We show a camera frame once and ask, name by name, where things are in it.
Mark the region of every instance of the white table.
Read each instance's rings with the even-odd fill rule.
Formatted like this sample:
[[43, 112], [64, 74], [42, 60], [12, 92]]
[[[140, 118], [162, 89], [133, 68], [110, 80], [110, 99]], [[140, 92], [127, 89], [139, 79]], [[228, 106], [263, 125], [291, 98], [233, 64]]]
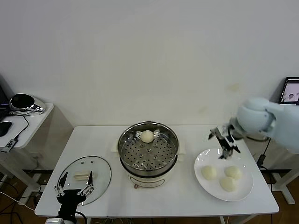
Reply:
[[216, 138], [207, 140], [214, 126], [170, 126], [185, 143], [184, 161], [174, 167], [174, 174], [164, 185], [153, 189], [134, 189], [119, 157], [111, 152], [124, 126], [78, 126], [74, 129], [38, 203], [35, 214], [56, 216], [60, 204], [56, 200], [54, 185], [62, 171], [74, 160], [101, 156], [108, 161], [112, 179], [107, 191], [98, 200], [78, 211], [87, 217], [204, 217], [251, 215], [236, 223], [244, 223], [258, 214], [279, 211], [262, 174], [243, 140], [238, 142], [239, 156], [251, 170], [254, 187], [251, 194], [239, 202], [225, 202], [208, 194], [198, 183], [194, 173], [196, 156], [208, 149], [220, 147]]
[[[12, 150], [20, 150], [26, 147], [53, 108], [53, 104], [46, 103], [46, 110], [44, 113], [36, 116], [26, 116], [29, 126], [20, 134], [19, 141]], [[2, 121], [11, 121], [13, 124], [8, 133], [0, 137], [0, 148], [5, 147], [9, 140], [13, 139], [27, 125], [27, 122], [21, 116], [9, 116], [4, 118]], [[28, 186], [22, 195], [23, 197], [29, 196], [31, 192], [39, 190], [40, 185], [36, 181], [40, 178], [41, 174], [35, 174], [33, 178], [28, 176], [22, 170], [22, 167], [14, 161], [10, 153], [0, 152], [0, 165], [4, 168], [3, 172], [6, 173], [3, 179], [13, 174]], [[20, 201], [26, 203], [27, 200], [28, 198], [22, 198]]]

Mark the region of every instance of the white wall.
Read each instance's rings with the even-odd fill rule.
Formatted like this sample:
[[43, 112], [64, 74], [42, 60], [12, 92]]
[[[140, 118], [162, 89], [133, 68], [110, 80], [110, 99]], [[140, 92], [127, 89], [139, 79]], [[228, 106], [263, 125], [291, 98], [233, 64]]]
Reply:
[[0, 74], [71, 126], [227, 122], [298, 75], [298, 40], [295, 0], [0, 2]]

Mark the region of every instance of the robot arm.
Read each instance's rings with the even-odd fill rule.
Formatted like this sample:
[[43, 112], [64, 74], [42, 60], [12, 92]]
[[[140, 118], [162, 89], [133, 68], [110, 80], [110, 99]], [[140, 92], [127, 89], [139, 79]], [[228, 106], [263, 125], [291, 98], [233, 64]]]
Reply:
[[[253, 133], [272, 138], [290, 152], [298, 154], [298, 127], [298, 106], [279, 105], [264, 98], [252, 98], [239, 107], [236, 118], [232, 118], [226, 125], [225, 130], [228, 131], [220, 132], [218, 128], [212, 129], [209, 138], [214, 135], [217, 137], [223, 148], [221, 159], [231, 156], [234, 149], [238, 151], [236, 146], [232, 146], [233, 136], [243, 137]], [[231, 144], [225, 144], [219, 139], [225, 139]]]

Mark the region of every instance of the power cord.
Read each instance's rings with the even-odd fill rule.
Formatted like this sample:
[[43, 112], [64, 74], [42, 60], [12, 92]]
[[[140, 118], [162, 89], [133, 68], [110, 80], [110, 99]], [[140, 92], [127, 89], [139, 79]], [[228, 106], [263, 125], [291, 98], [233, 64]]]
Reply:
[[[29, 198], [29, 197], [34, 197], [34, 199], [36, 199], [36, 197], [39, 195], [39, 193], [40, 193], [40, 191], [41, 191], [41, 189], [42, 189], [42, 186], [40, 185], [40, 188], [39, 188], [39, 190], [38, 190], [38, 192], [37, 192], [37, 194], [36, 194], [35, 196], [19, 197], [20, 194], [19, 194], [17, 188], [16, 188], [14, 185], [12, 185], [12, 184], [10, 184], [10, 183], [8, 183], [8, 182], [6, 182], [6, 181], [0, 181], [0, 182], [5, 183], [5, 184], [11, 186], [11, 187], [16, 191], [16, 193], [17, 193], [17, 197], [15, 197], [15, 199]], [[14, 200], [14, 202], [12, 202], [12, 203], [9, 204], [8, 206], [6, 206], [4, 209], [2, 209], [2, 210], [0, 211], [0, 215], [9, 215], [9, 214], [10, 214], [10, 223], [12, 224], [12, 223], [13, 223], [13, 217], [12, 217], [12, 215], [15, 214], [15, 215], [18, 216], [18, 219], [19, 219], [20, 223], [23, 224], [20, 215], [19, 215], [17, 212], [14, 212], [14, 207], [15, 207], [15, 203], [16, 203], [16, 202], [17, 202], [17, 201]], [[13, 205], [13, 208], [12, 208], [11, 212], [5, 212], [5, 213], [3, 213], [3, 211], [6, 210], [7, 208], [9, 208], [11, 205]]]
[[264, 153], [260, 155], [260, 157], [258, 158], [258, 160], [257, 160], [257, 162], [256, 162], [256, 164], [257, 164], [257, 166], [258, 166], [259, 168], [263, 166], [263, 161], [264, 161], [265, 158], [266, 158], [265, 153], [267, 152], [267, 149], [268, 149], [268, 147], [269, 147], [270, 142], [271, 142], [271, 139], [269, 139], [268, 144], [267, 144], [267, 147], [266, 147]]
[[28, 208], [28, 209], [34, 211], [34, 209], [28, 207], [27, 205], [25, 205], [24, 203], [22, 203], [22, 202], [20, 202], [20, 201], [15, 200], [13, 197], [11, 197], [11, 196], [9, 196], [9, 195], [3, 193], [2, 191], [0, 191], [0, 193], [3, 194], [3, 195], [5, 195], [5, 196], [7, 196], [7, 197], [9, 197], [10, 199], [14, 200], [15, 202], [18, 202], [18, 203], [20, 203], [21, 205], [24, 205], [26, 208]]
[[13, 114], [12, 116], [21, 116], [21, 117], [23, 117], [23, 118], [25, 119], [25, 121], [27, 122], [26, 127], [24, 127], [24, 128], [17, 134], [17, 136], [14, 137], [14, 140], [16, 140], [16, 139], [19, 138], [20, 134], [21, 134], [23, 131], [25, 131], [26, 128], [28, 128], [28, 126], [29, 126], [29, 121], [27, 120], [27, 118], [26, 118], [24, 115]]
[[[272, 192], [272, 174], [271, 172], [269, 172], [269, 178], [270, 178], [270, 189], [271, 189], [271, 192]], [[273, 224], [273, 214], [271, 214], [271, 224]]]
[[26, 174], [30, 174], [33, 170], [35, 170], [35, 169], [37, 169], [38, 168], [38, 166], [39, 166], [39, 164], [38, 164], [38, 157], [35, 157], [35, 159], [36, 159], [36, 167], [34, 167], [32, 170], [30, 170], [29, 172], [25, 172]]
[[87, 224], [87, 218], [86, 218], [86, 216], [85, 216], [82, 212], [80, 212], [80, 211], [75, 211], [75, 213], [81, 215], [81, 216], [83, 217], [83, 219], [84, 219], [85, 224]]
[[269, 140], [269, 137], [266, 137], [265, 139], [254, 139], [254, 138], [251, 138], [249, 136], [246, 137], [247, 139], [250, 139], [252, 141], [257, 141], [257, 142], [266, 142]]

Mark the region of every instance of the cable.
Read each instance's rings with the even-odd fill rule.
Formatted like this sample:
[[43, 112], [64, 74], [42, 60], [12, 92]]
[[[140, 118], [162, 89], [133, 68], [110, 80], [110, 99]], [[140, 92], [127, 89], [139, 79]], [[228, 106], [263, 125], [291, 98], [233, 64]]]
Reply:
[[14, 187], [14, 185], [12, 185], [12, 184], [10, 184], [10, 183], [8, 183], [6, 181], [0, 181], [0, 182], [10, 185], [17, 192], [17, 196], [19, 196], [19, 192], [18, 192], [17, 188]]
[[82, 212], [75, 211], [75, 213], [81, 215], [84, 218], [85, 224], [87, 224], [87, 218], [86, 218], [86, 216]]
[[268, 146], [269, 146], [270, 142], [271, 142], [271, 139], [269, 139], [268, 144], [267, 144], [267, 147], [266, 147], [266, 149], [265, 149], [263, 155], [265, 155], [265, 153], [266, 153], [266, 151], [267, 151], [267, 149], [268, 149]]
[[1, 193], [1, 194], [3, 194], [3, 195], [6, 195], [7, 197], [9, 197], [10, 199], [14, 200], [15, 202], [18, 202], [18, 203], [20, 203], [20, 204], [24, 205], [26, 208], [28, 208], [28, 209], [30, 209], [30, 210], [32, 210], [32, 211], [34, 211], [34, 209], [32, 209], [32, 208], [28, 207], [27, 205], [23, 204], [22, 202], [19, 202], [19, 201], [15, 200], [15, 199], [14, 199], [14, 198], [12, 198], [11, 196], [9, 196], [9, 195], [7, 195], [7, 194], [3, 193], [2, 191], [0, 191], [0, 193]]
[[258, 166], [259, 168], [263, 166], [263, 161], [264, 161], [265, 158], [266, 158], [265, 153], [266, 153], [266, 151], [267, 151], [267, 149], [268, 149], [268, 146], [269, 146], [270, 142], [271, 142], [271, 139], [269, 139], [268, 144], [267, 144], [267, 147], [266, 147], [264, 153], [260, 155], [260, 157], [258, 158], [258, 160], [257, 160], [257, 162], [256, 162], [256, 164], [257, 164], [257, 166]]
[[34, 167], [32, 170], [30, 170], [29, 172], [25, 172], [26, 174], [30, 174], [33, 170], [37, 169], [38, 168], [38, 157], [36, 157], [36, 167]]
[[15, 136], [14, 139], [16, 140], [16, 139], [19, 138], [20, 134], [21, 134], [23, 131], [25, 131], [25, 129], [29, 126], [29, 122], [28, 122], [28, 120], [26, 119], [26, 117], [25, 117], [24, 115], [16, 115], [16, 114], [14, 114], [14, 116], [21, 116], [21, 117], [23, 117], [23, 118], [25, 119], [25, 121], [27, 122], [26, 127], [24, 127], [23, 130], [21, 130], [21, 131], [17, 134], [17, 136]]
[[8, 215], [8, 214], [10, 214], [10, 215], [16, 214], [17, 217], [19, 218], [20, 223], [23, 224], [21, 217], [20, 217], [19, 213], [17, 213], [17, 212], [6, 212], [6, 213], [1, 213], [0, 215]]
[[251, 138], [249, 136], [247, 136], [246, 138], [252, 140], [252, 141], [257, 141], [257, 142], [266, 142], [268, 141], [269, 137], [265, 138], [265, 139], [254, 139], [254, 138]]
[[[272, 192], [272, 174], [271, 174], [271, 172], [269, 172], [269, 177], [270, 177], [270, 189], [271, 189], [271, 192]], [[273, 214], [271, 214], [271, 224], [273, 224]]]
[[[13, 187], [13, 188], [15, 189], [15, 191], [17, 192], [17, 197], [19, 197], [19, 192], [18, 192], [17, 188], [15, 188], [12, 184], [10, 184], [10, 183], [8, 183], [8, 182], [5, 182], [5, 181], [0, 181], [0, 182], [2, 182], [2, 183], [6, 183], [6, 184], [10, 185], [11, 187]], [[2, 210], [0, 211], [0, 215], [1, 215], [1, 213], [2, 213], [4, 210], [6, 210], [6, 209], [9, 208], [10, 206], [12, 206], [14, 203], [15, 203], [15, 202], [12, 202], [12, 203], [9, 204], [8, 206], [6, 206], [4, 209], [2, 209]]]

